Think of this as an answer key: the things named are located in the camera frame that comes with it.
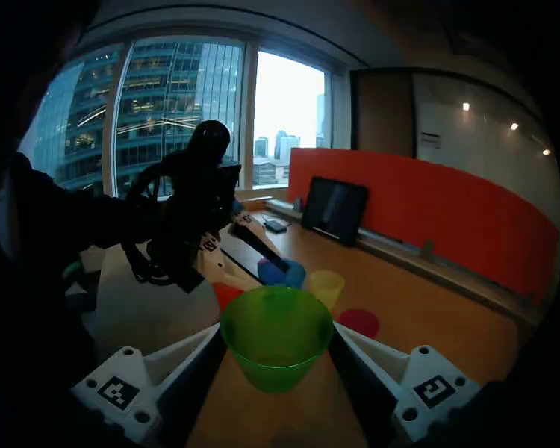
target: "desk surface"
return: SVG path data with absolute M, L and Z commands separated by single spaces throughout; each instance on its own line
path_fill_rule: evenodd
M 262 220 L 261 213 L 253 216 Z M 517 327 L 507 317 L 298 223 L 284 234 L 267 234 L 283 256 L 303 264 L 308 273 L 329 269 L 346 279 L 332 311 L 335 320 L 350 308 L 371 311 L 380 322 L 376 340 L 406 353 L 423 344 L 433 346 L 480 385 L 503 379 L 511 369 L 517 354 Z M 257 272 L 261 256 L 255 250 L 225 235 L 223 248 Z
M 261 214 L 254 216 L 261 219 Z M 223 248 L 252 272 L 261 256 L 223 236 Z M 346 279 L 333 310 L 364 308 L 380 320 L 376 339 L 403 352 L 428 344 L 483 385 L 508 372 L 517 351 L 509 319 L 354 248 L 291 225 L 270 239 L 308 272 L 330 269 Z M 187 441 L 189 447 L 365 447 L 367 442 L 326 353 L 292 391 L 256 390 L 227 352 Z

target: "dark sleeve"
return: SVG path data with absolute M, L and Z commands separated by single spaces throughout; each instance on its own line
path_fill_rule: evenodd
M 91 191 L 65 190 L 45 173 L 32 169 L 22 154 L 15 156 L 11 169 L 17 207 L 27 208 L 23 224 L 37 234 L 48 229 L 50 235 L 46 236 L 66 246 L 67 252 L 81 252 L 91 245 L 105 249 L 123 241 L 142 243 L 157 228 L 158 205 L 147 198 L 132 205 L 106 195 L 95 197 Z

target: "person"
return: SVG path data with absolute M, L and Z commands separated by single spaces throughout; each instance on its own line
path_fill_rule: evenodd
M 0 4 L 0 446 L 134 446 L 69 392 L 96 365 L 79 313 L 66 307 L 63 271 L 92 244 L 149 239 L 158 212 L 66 191 L 17 152 L 97 7 Z

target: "glass skyscraper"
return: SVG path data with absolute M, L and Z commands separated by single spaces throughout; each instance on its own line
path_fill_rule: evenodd
M 103 191 L 103 119 L 118 58 L 115 48 L 80 60 L 62 71 L 43 97 L 28 156 L 62 187 Z
M 116 182 L 123 196 L 133 178 L 186 147 L 207 119 L 231 133 L 226 158 L 237 160 L 235 131 L 241 47 L 186 40 L 140 40 L 122 89 L 116 124 Z M 171 194 L 162 182 L 160 194 Z
M 71 190 L 102 186 L 103 120 L 119 47 L 91 55 L 50 84 L 32 130 L 28 156 Z M 186 147 L 193 129 L 217 119 L 231 132 L 225 157 L 238 159 L 242 47 L 152 38 L 135 43 L 122 82 L 115 121 L 119 196 L 134 177 L 164 155 Z M 169 183 L 160 194 L 171 194 Z

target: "orange partition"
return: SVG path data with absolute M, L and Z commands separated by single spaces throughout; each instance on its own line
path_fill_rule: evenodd
M 421 247 L 538 304 L 553 271 L 558 230 L 532 204 L 467 172 L 378 152 L 294 148 L 288 199 L 320 176 L 369 188 L 362 226 Z

